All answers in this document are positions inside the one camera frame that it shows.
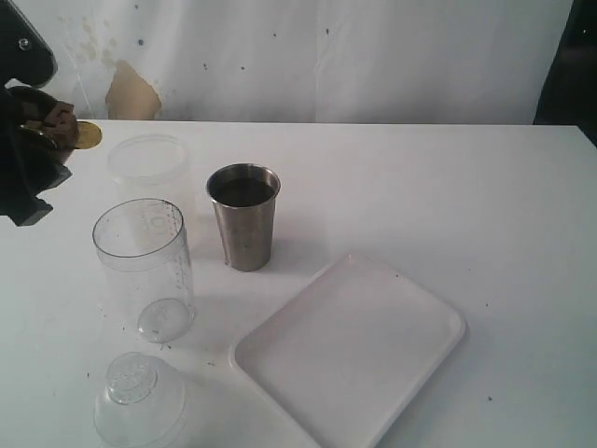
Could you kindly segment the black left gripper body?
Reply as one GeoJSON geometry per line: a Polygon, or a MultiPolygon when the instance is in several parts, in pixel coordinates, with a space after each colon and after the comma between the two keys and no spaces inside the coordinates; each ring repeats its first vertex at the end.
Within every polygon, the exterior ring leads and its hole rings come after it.
{"type": "Polygon", "coordinates": [[[72,175],[59,162],[43,154],[1,156],[1,215],[16,226],[33,226],[53,207],[37,195],[55,189],[72,175]]]}

